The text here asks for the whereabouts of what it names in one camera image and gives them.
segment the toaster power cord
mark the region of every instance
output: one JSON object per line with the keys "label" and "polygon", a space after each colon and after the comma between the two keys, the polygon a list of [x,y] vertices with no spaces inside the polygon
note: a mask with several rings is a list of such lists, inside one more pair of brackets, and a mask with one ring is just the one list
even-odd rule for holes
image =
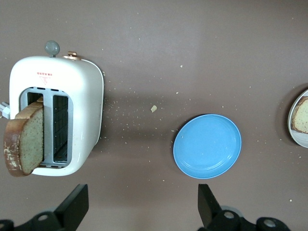
{"label": "toaster power cord", "polygon": [[0,103],[0,112],[2,112],[3,117],[10,119],[11,110],[8,103],[6,102]]}

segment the bread slice on plate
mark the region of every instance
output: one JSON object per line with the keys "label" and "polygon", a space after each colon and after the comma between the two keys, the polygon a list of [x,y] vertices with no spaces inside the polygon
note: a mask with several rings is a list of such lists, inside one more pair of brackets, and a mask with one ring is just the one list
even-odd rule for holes
{"label": "bread slice on plate", "polygon": [[308,96],[303,96],[294,108],[291,129],[308,134]]}

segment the gray knob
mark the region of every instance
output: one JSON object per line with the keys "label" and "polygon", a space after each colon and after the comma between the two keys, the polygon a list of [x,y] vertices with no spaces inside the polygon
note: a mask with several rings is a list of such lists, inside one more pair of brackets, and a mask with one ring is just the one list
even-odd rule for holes
{"label": "gray knob", "polygon": [[50,40],[45,44],[45,51],[51,58],[53,58],[60,52],[60,46],[57,42]]}

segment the toaster knob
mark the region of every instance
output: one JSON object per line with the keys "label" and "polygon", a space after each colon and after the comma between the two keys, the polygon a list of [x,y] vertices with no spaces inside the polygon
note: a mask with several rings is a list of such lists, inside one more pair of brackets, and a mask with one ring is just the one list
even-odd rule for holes
{"label": "toaster knob", "polygon": [[78,57],[77,52],[75,51],[69,51],[67,55],[63,55],[62,57],[66,59],[72,59],[72,60],[81,60],[81,58]]}
{"label": "toaster knob", "polygon": [[45,51],[51,58],[54,58],[60,52],[60,46],[57,42],[50,40],[45,44]]}

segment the white plate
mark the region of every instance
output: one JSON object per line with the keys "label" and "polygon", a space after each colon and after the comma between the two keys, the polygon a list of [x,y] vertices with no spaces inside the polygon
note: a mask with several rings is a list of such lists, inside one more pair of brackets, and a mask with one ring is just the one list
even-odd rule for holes
{"label": "white plate", "polygon": [[291,129],[291,118],[292,118],[292,114],[293,111],[298,103],[298,101],[303,97],[303,96],[308,96],[308,90],[306,90],[305,92],[303,92],[294,102],[294,104],[291,107],[291,110],[289,112],[289,116],[288,116],[288,128],[289,128],[289,132],[293,138],[293,140],[295,140],[296,143],[298,143],[299,145],[308,148],[308,134],[305,133],[300,133],[297,131],[294,131]]}

